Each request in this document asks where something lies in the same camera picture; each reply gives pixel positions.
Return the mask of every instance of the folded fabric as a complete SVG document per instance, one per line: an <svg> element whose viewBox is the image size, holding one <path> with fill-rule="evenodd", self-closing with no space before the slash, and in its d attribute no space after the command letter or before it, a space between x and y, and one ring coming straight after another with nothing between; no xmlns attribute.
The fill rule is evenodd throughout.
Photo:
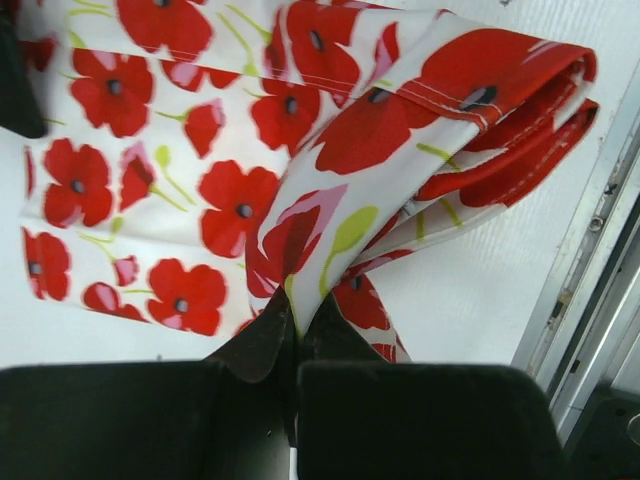
<svg viewBox="0 0 640 480"><path fill-rule="evenodd" d="M365 273L514 205L597 110L590 49L446 10L13 3L51 126L25 148L34 294L204 335L279 286L304 333L333 292L407 359Z"/></svg>

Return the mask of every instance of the floral cloth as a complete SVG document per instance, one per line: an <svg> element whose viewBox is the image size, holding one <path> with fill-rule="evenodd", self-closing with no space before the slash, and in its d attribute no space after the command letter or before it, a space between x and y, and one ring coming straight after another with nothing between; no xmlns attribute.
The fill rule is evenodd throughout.
<svg viewBox="0 0 640 480"><path fill-rule="evenodd" d="M333 291L406 360L366 272L532 191L593 122L588 48L350 0L14 0L50 124L25 147L36 296L232 335Z"/></svg>

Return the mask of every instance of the black flower center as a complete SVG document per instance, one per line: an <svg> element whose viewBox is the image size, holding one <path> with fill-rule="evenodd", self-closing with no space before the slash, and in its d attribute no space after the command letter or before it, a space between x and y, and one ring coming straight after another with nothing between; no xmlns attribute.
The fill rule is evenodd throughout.
<svg viewBox="0 0 640 480"><path fill-rule="evenodd" d="M390 96L391 96L391 92L388 92L387 90L383 90L381 88L376 87L369 94L367 101L369 103L380 103L380 102L384 102Z"/></svg>
<svg viewBox="0 0 640 480"><path fill-rule="evenodd" d="M176 301L173 302L173 308L180 313L185 313L189 309L189 302L184 298L176 298Z"/></svg>
<svg viewBox="0 0 640 480"><path fill-rule="evenodd" d="M111 95L120 95L122 93L122 83L115 78L107 80L107 90L109 90Z"/></svg>
<svg viewBox="0 0 640 480"><path fill-rule="evenodd" d="M76 193L84 193L84 183L82 183L80 180L74 180L73 182L71 182L71 190Z"/></svg>
<svg viewBox="0 0 640 480"><path fill-rule="evenodd" d="M320 34L315 30L311 30L311 32L309 32L309 36L311 37L311 45L313 45L313 48L319 52L324 52L324 42L322 41Z"/></svg>
<svg viewBox="0 0 640 480"><path fill-rule="evenodd" d="M284 101L284 109L289 115L294 115L298 111L298 101L293 97L287 97Z"/></svg>
<svg viewBox="0 0 640 480"><path fill-rule="evenodd" d="M242 218L249 218L251 215L253 215L253 208L251 208L251 205L241 203L236 207L236 213Z"/></svg>
<svg viewBox="0 0 640 480"><path fill-rule="evenodd" d="M40 275L42 273L42 267L37 262L29 262L27 268L30 275Z"/></svg>
<svg viewBox="0 0 640 480"><path fill-rule="evenodd" d="M360 290L360 287L362 286L362 276L358 275L357 277L352 278L349 285L351 285L351 288L354 290Z"/></svg>
<svg viewBox="0 0 640 480"><path fill-rule="evenodd" d="M465 98L464 102L460 105L460 110L468 112L474 108L482 107L493 101L498 95L498 89L494 85L488 87L477 88L471 95Z"/></svg>

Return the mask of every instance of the screw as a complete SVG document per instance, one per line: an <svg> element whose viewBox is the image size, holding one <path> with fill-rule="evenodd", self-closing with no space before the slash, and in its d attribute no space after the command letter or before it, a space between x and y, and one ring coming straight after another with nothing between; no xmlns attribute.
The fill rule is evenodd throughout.
<svg viewBox="0 0 640 480"><path fill-rule="evenodd" d="M589 230L592 232L599 232L604 226L604 220L601 217L593 217L589 222Z"/></svg>

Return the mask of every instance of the white surface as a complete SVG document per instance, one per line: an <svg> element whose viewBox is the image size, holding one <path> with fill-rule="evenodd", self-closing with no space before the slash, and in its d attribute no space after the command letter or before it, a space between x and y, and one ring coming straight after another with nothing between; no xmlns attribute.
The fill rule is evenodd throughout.
<svg viewBox="0 0 640 480"><path fill-rule="evenodd" d="M588 138L536 193L501 218L372 275L416 360L509 363L549 273L631 74L640 59L635 0L387 0L445 7L496 26L597 51L591 97L602 108ZM201 358L220 344L35 299L28 289L18 213L21 140L0 133L0 366Z"/></svg>

